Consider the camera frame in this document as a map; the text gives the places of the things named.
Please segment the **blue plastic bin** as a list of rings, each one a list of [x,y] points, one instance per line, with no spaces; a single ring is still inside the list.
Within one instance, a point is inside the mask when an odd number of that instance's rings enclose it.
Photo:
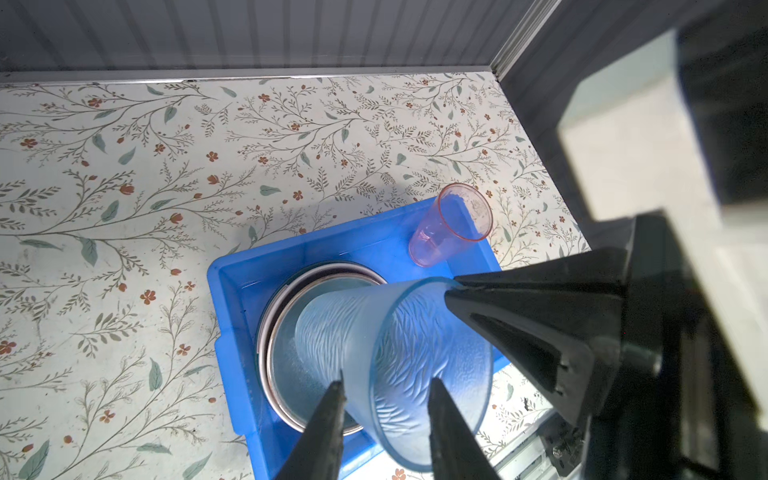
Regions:
[[[257,366],[258,334],[270,301],[318,265],[363,266],[386,282],[498,272],[487,241],[424,269],[407,244],[431,205],[423,200],[215,260],[207,279],[220,329],[215,352],[233,430],[246,440],[255,478],[274,478],[300,433],[270,405]]]

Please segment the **blue translucent cup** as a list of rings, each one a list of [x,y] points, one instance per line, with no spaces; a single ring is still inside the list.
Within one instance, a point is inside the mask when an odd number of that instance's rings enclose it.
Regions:
[[[324,293],[301,311],[297,356],[327,387],[340,380],[346,412],[400,465],[432,469],[430,382],[442,381],[472,433],[494,373],[491,344],[449,311],[456,281],[429,277]]]

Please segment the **floral table mat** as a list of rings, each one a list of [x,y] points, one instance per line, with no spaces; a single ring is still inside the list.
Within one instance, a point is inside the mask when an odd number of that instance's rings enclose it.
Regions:
[[[505,269],[587,241],[489,73],[1,91],[1,475],[249,479],[218,257],[462,182]]]

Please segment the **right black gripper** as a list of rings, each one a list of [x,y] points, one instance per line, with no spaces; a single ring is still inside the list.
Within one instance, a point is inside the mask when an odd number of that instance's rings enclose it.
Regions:
[[[583,478],[766,478],[756,402],[662,215],[635,218],[629,254],[602,248],[456,281],[449,311],[566,422],[592,418]]]

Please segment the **pink translucent cup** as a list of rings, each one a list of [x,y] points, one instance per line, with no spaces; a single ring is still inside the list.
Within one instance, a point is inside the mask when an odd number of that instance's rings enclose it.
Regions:
[[[484,241],[493,229],[486,198],[464,183],[446,185],[435,197],[408,243],[411,260],[428,268]]]

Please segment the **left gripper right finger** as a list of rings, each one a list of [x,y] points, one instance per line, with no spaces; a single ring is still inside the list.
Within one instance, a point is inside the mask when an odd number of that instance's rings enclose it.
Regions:
[[[430,382],[428,414],[435,479],[500,479],[439,378]]]

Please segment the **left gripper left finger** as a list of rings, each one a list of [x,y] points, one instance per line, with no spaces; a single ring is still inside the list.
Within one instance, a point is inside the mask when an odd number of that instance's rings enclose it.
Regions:
[[[295,448],[279,473],[282,479],[336,480],[344,451],[346,396],[342,380],[325,391]]]

